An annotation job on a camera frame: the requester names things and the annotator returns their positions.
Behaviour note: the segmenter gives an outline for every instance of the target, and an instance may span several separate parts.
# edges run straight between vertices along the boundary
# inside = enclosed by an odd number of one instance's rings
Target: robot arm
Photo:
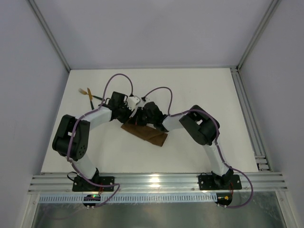
[[[191,109],[203,111],[197,105]],[[206,151],[211,163],[214,182],[218,188],[222,189],[230,184],[233,171],[222,162],[217,152],[214,143],[216,127],[211,119],[195,111],[184,115],[168,116],[162,114],[154,102],[146,102],[144,98],[128,97],[118,92],[113,92],[112,97],[107,99],[98,111],[86,116],[79,122],[73,138],[70,152],[72,164],[92,182],[97,183],[95,180],[98,179],[99,171],[86,155],[89,132],[95,127],[114,119],[118,119],[122,123],[128,121],[130,124],[137,125],[153,124],[156,129],[162,132],[185,128],[194,141],[202,145]],[[67,148],[75,122],[75,117],[69,115],[62,117],[52,144],[53,149],[61,156],[67,156]]]

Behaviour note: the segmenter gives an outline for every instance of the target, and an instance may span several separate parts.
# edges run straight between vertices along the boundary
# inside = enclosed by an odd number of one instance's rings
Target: glass panel
[[[233,205],[249,193],[234,193]],[[86,210],[82,204],[39,204],[33,228],[285,228],[275,192],[255,192],[240,209],[215,203],[109,204]]]

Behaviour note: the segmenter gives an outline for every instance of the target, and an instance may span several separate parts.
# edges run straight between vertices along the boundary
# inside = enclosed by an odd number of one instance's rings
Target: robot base
[[[214,177],[210,175],[200,175],[198,176],[199,179],[199,190],[229,190],[229,185],[223,186],[222,188],[219,188],[218,185],[214,182]],[[241,180],[239,178],[239,175],[233,175],[230,179],[233,189],[234,190],[240,190],[242,189]]]
[[[114,184],[115,177],[97,177],[94,179],[94,183],[101,185],[110,185]],[[100,188],[94,185],[89,184],[80,176],[74,178],[72,191],[114,191],[114,187]]]

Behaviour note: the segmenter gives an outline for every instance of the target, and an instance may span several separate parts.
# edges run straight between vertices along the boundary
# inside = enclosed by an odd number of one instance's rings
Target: brush bristles
[[[83,90],[82,88],[79,88],[78,91],[81,92],[83,95],[87,95],[87,92],[85,90]]]

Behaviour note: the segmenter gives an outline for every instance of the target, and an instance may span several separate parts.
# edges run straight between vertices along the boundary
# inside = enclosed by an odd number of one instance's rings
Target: gray wall
[[[42,165],[67,72],[25,0],[0,3],[0,221],[21,221]]]
[[[273,167],[283,172],[303,214],[303,1],[281,2],[241,73]]]
[[[236,65],[271,0],[36,0],[72,69]]]

